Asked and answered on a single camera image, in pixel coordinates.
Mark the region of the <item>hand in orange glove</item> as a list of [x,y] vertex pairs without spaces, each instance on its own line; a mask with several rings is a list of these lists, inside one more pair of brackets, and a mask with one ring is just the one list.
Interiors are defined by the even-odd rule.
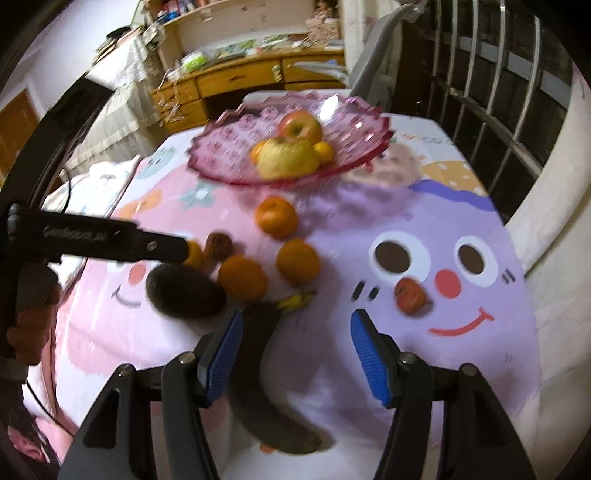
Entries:
[[7,329],[7,341],[15,360],[25,366],[41,361],[56,320],[61,286],[53,270],[45,265],[27,264],[20,273],[15,324]]

